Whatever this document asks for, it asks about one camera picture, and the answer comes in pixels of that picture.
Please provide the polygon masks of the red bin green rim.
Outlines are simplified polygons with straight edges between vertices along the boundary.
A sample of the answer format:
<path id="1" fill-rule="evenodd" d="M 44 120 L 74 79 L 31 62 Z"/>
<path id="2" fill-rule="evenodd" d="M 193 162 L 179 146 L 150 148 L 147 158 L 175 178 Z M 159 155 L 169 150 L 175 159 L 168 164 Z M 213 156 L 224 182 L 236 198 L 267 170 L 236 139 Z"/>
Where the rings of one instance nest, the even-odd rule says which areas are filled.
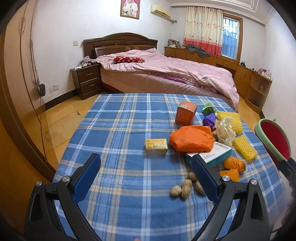
<path id="1" fill-rule="evenodd" d="M 290 142 L 276 122 L 263 118 L 256 124 L 254 131 L 276 166 L 280 161 L 287 161 L 292 157 Z"/>

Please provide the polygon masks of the orange peel flat piece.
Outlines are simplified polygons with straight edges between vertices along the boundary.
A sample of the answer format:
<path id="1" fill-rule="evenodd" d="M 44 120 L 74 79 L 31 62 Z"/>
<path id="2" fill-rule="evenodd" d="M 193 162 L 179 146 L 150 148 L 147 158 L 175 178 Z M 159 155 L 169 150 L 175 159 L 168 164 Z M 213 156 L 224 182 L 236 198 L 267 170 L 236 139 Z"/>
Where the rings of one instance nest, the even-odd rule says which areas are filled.
<path id="1" fill-rule="evenodd" d="M 219 175 L 221 177 L 228 176 L 234 182 L 239 182 L 240 181 L 239 172 L 236 169 L 220 171 Z"/>

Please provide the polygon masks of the yellow foam net near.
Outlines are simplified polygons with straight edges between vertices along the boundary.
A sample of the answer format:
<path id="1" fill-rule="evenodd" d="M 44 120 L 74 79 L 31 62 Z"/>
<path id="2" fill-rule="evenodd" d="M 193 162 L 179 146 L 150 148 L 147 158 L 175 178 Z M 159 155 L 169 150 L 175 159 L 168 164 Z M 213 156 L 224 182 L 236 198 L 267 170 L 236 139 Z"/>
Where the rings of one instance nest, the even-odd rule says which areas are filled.
<path id="1" fill-rule="evenodd" d="M 252 161 L 258 155 L 257 150 L 244 135 L 235 137 L 232 144 L 246 161 Z"/>

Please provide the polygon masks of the peanut right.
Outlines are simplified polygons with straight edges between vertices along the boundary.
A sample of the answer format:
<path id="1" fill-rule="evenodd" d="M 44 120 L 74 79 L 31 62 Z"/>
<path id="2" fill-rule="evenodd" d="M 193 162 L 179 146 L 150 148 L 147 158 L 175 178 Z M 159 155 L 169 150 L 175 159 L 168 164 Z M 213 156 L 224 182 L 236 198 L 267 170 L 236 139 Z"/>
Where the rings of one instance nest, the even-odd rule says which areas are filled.
<path id="1" fill-rule="evenodd" d="M 195 182 L 195 189 L 198 193 L 206 195 L 199 181 Z"/>

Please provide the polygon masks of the wooden wardrobe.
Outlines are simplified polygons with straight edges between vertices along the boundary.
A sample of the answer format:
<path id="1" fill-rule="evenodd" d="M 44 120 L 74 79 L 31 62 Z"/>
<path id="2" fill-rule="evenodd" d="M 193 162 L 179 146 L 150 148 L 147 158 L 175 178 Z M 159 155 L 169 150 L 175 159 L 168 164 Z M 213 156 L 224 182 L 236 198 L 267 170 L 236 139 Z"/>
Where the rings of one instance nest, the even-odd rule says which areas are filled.
<path id="1" fill-rule="evenodd" d="M 18 10 L 1 34 L 1 121 L 8 135 L 47 180 L 52 181 L 58 167 L 49 134 L 44 100 L 42 136 L 45 157 L 40 152 L 40 122 L 33 105 L 34 85 L 29 65 L 29 40 L 33 40 L 37 1 L 19 1 Z"/>

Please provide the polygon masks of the teal white medicine box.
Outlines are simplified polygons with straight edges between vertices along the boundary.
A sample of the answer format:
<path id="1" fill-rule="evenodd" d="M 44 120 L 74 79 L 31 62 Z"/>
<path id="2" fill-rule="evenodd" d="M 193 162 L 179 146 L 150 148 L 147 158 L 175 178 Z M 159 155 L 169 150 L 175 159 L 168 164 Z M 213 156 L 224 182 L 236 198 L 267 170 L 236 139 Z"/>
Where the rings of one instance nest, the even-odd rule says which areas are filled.
<path id="1" fill-rule="evenodd" d="M 195 155 L 200 155 L 205 163 L 213 167 L 222 164 L 227 158 L 231 156 L 231 153 L 231 147 L 219 142 L 214 142 L 213 148 L 210 152 L 187 153 L 185 154 L 185 161 L 188 165 L 191 165 L 192 157 Z"/>

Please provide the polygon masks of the peanut middle long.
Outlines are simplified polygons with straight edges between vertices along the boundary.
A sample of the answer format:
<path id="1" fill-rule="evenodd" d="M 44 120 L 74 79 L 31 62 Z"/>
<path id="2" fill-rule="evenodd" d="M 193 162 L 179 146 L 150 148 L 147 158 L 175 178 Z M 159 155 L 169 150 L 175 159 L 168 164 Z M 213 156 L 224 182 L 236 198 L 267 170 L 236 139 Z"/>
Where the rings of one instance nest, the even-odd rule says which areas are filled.
<path id="1" fill-rule="evenodd" d="M 181 186 L 181 193 L 180 196 L 183 199 L 187 199 L 191 193 L 191 186 L 192 186 L 192 181 L 190 179 L 186 179 L 182 182 L 182 186 Z"/>

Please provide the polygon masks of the white crumpled paper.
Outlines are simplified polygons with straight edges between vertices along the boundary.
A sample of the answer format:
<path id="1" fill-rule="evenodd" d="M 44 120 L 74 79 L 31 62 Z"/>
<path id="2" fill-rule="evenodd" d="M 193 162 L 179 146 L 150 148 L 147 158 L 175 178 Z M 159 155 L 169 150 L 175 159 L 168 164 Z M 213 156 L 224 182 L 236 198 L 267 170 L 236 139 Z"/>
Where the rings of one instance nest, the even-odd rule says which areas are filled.
<path id="1" fill-rule="evenodd" d="M 213 135 L 219 143 L 232 147 L 236 137 L 236 132 L 232 129 L 232 117 L 226 116 L 222 120 L 215 120 Z"/>

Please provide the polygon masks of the peanut top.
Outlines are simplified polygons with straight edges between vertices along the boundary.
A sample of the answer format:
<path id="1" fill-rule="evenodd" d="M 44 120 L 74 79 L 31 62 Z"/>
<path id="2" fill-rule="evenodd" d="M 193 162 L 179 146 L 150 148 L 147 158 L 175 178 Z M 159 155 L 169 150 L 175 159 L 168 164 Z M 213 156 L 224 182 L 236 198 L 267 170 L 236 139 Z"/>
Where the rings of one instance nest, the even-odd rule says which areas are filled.
<path id="1" fill-rule="evenodd" d="M 194 172 L 189 172 L 187 174 L 187 178 L 190 179 L 192 182 L 197 182 L 198 180 Z"/>

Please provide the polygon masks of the peanut left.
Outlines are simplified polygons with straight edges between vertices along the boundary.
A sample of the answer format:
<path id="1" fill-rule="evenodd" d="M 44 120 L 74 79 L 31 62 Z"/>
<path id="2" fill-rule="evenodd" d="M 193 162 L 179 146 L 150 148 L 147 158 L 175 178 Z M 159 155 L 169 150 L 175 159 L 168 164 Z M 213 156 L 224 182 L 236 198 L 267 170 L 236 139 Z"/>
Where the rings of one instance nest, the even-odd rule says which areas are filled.
<path id="1" fill-rule="evenodd" d="M 178 197 L 182 193 L 182 187 L 179 185 L 175 185 L 170 190 L 170 195 L 172 197 Z"/>

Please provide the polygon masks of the long wooden cabinet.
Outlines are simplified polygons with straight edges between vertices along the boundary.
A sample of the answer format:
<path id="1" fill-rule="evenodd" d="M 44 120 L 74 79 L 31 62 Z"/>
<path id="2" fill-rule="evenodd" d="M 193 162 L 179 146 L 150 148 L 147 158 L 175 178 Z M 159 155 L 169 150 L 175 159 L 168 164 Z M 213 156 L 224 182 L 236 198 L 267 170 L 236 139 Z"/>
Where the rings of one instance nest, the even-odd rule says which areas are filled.
<path id="1" fill-rule="evenodd" d="M 262 112 L 272 84 L 272 81 L 263 74 L 226 57 L 200 57 L 197 53 L 191 54 L 189 50 L 183 48 L 165 47 L 165 56 L 213 65 L 230 71 L 240 97 L 253 111 L 258 114 Z"/>

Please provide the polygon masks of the items on corner shelf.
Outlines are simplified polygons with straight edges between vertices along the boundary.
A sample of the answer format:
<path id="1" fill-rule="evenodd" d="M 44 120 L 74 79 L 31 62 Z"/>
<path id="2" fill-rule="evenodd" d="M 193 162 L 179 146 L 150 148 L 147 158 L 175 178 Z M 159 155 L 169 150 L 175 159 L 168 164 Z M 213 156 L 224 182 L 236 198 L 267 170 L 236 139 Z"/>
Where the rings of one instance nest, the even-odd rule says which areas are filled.
<path id="1" fill-rule="evenodd" d="M 261 74 L 263 77 L 271 80 L 272 72 L 270 70 L 259 68 L 258 73 Z"/>

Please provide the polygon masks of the green snack wrapper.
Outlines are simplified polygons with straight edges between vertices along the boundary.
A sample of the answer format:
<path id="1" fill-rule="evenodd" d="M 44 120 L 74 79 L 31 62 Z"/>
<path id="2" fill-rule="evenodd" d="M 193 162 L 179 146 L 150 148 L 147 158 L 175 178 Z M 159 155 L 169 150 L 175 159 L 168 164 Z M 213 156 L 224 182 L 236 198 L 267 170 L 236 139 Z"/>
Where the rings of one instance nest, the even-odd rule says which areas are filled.
<path id="1" fill-rule="evenodd" d="M 212 104 L 207 103 L 203 106 L 202 113 L 203 115 L 216 114 L 216 110 Z"/>

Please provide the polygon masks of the orange foam net bag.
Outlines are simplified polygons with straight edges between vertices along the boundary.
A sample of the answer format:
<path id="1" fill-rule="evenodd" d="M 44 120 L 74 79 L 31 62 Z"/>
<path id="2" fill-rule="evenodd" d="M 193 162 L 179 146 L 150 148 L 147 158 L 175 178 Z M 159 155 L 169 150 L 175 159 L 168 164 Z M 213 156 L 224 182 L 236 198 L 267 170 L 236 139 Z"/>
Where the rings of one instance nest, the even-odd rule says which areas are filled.
<path id="1" fill-rule="evenodd" d="M 180 153 L 210 152 L 214 141 L 209 126 L 182 126 L 170 134 L 170 145 Z"/>

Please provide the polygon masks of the orange cardboard box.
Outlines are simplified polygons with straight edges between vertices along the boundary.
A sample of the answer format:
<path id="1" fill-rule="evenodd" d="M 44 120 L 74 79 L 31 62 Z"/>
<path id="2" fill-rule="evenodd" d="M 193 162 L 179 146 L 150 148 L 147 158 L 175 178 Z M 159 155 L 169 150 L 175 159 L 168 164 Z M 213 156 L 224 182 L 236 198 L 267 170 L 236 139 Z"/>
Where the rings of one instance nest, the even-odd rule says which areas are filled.
<path id="1" fill-rule="evenodd" d="M 175 122 L 182 126 L 192 125 L 197 107 L 198 106 L 192 102 L 186 100 L 182 101 L 178 105 Z"/>

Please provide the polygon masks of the yellow small box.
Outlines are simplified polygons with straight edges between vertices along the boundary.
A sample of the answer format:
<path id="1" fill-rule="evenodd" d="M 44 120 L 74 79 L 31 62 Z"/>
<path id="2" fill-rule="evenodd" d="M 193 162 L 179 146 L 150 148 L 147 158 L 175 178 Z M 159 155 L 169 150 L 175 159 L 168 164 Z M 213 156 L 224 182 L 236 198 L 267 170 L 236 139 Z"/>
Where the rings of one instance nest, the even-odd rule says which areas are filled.
<path id="1" fill-rule="evenodd" d="M 145 140 L 145 152 L 147 155 L 164 155 L 167 153 L 167 150 L 166 138 L 149 138 Z"/>

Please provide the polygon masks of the pink quilt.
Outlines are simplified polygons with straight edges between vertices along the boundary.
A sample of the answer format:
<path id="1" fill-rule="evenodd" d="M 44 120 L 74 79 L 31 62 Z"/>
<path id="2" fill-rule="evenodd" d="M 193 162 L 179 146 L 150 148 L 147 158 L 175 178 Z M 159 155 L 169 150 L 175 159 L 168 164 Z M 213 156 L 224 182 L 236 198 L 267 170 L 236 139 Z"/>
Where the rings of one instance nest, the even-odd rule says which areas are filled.
<path id="1" fill-rule="evenodd" d="M 123 93 L 215 97 L 238 110 L 239 94 L 232 74 L 224 68 L 166 57 L 155 48 L 103 55 L 96 62 L 103 83 Z"/>

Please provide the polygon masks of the grey clothes on cabinet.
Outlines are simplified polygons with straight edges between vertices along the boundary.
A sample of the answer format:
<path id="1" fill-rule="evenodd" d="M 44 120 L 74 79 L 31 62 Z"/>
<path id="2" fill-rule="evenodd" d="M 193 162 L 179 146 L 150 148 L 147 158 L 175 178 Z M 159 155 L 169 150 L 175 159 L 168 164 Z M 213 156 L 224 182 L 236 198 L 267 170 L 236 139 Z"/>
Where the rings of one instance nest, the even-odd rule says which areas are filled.
<path id="1" fill-rule="evenodd" d="M 204 49 L 197 47 L 195 45 L 188 44 L 185 46 L 185 49 L 189 50 L 191 54 L 197 53 L 200 57 L 206 58 L 210 57 L 211 55 L 206 52 Z"/>

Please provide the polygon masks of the window with bars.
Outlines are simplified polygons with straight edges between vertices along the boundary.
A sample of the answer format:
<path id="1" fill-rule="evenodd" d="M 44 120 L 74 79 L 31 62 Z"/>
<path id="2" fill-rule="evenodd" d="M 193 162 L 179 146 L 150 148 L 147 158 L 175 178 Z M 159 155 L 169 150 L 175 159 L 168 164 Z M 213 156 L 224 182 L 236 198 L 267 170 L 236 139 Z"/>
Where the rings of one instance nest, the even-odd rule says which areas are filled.
<path id="1" fill-rule="evenodd" d="M 243 19 L 238 16 L 223 14 L 222 56 L 240 61 L 243 39 Z"/>

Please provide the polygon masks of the dark wooden nightstand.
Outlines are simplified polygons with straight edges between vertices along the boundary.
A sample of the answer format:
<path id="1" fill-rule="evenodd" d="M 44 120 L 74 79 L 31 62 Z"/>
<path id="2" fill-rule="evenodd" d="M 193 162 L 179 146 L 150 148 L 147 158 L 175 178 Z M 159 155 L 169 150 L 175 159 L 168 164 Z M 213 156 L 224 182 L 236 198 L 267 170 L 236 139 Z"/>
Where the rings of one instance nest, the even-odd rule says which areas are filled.
<path id="1" fill-rule="evenodd" d="M 70 70 L 77 95 L 88 99 L 103 91 L 100 75 L 100 64 Z"/>

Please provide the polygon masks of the floral curtain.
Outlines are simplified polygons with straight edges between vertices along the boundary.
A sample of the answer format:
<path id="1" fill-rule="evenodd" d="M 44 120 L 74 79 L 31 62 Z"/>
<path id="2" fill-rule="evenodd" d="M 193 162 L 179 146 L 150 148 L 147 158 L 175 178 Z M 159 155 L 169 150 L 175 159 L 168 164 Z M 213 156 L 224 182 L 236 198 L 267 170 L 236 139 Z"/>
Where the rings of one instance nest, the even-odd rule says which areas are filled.
<path id="1" fill-rule="evenodd" d="M 184 44 L 202 48 L 212 56 L 221 56 L 223 11 L 205 6 L 188 6 Z"/>

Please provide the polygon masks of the books on cabinet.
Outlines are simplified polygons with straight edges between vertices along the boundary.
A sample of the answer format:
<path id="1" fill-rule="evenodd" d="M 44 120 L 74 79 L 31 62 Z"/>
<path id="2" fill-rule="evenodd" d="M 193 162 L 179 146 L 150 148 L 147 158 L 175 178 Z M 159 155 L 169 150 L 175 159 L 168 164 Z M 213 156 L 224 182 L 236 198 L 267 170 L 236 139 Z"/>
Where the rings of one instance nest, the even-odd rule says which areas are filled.
<path id="1" fill-rule="evenodd" d="M 177 40 L 169 39 L 168 40 L 168 47 L 171 47 L 171 48 L 181 48 L 182 45 Z"/>

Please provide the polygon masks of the clutter on nightstand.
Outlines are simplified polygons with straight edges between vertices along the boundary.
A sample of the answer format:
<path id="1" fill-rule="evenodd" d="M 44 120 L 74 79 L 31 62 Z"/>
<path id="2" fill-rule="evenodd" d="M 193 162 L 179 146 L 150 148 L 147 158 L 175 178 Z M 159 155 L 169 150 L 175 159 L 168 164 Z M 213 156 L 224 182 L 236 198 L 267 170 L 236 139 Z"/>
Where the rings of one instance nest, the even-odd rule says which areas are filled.
<path id="1" fill-rule="evenodd" d="M 73 67 L 73 70 L 85 68 L 91 65 L 97 64 L 97 61 L 95 59 L 91 59 L 89 56 L 85 56 L 77 66 Z"/>

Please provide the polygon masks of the red floral pillow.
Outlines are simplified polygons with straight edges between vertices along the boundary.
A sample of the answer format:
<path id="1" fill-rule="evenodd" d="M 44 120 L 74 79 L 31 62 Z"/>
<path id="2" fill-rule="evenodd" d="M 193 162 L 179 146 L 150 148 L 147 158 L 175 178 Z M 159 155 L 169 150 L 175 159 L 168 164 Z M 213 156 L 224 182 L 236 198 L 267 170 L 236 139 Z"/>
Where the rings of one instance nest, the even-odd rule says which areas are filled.
<path id="1" fill-rule="evenodd" d="M 113 63 L 145 63 L 145 60 L 138 57 L 116 56 L 113 59 Z"/>

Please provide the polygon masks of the framed wedding photo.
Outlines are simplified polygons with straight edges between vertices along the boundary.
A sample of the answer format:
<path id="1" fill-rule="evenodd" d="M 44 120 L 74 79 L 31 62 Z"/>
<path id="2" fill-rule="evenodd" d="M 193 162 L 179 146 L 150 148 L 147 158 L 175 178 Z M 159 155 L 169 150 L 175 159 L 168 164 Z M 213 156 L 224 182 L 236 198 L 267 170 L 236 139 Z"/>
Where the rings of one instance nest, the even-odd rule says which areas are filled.
<path id="1" fill-rule="evenodd" d="M 120 16 L 139 19 L 140 0 L 121 0 Z"/>

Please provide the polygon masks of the wall socket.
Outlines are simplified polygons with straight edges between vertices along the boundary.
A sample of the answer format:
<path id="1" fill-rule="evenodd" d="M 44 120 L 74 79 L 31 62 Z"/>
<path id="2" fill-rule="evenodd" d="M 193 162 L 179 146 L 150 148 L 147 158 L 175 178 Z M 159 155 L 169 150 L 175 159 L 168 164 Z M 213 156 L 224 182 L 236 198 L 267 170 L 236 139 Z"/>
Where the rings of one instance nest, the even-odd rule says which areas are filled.
<path id="1" fill-rule="evenodd" d="M 59 90 L 59 85 L 58 84 L 53 85 L 52 87 L 49 88 L 50 93 L 52 93 L 52 92 L 54 92 L 56 90 Z"/>

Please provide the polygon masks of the wall air conditioner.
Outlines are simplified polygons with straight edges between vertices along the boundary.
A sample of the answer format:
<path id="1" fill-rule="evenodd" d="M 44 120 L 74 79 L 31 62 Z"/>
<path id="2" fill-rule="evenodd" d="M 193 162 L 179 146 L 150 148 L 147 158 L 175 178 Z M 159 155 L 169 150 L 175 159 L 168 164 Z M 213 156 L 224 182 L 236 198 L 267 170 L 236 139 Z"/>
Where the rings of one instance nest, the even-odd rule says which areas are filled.
<path id="1" fill-rule="evenodd" d="M 171 13 L 156 4 L 151 4 L 151 13 L 161 16 L 167 20 L 171 19 Z"/>

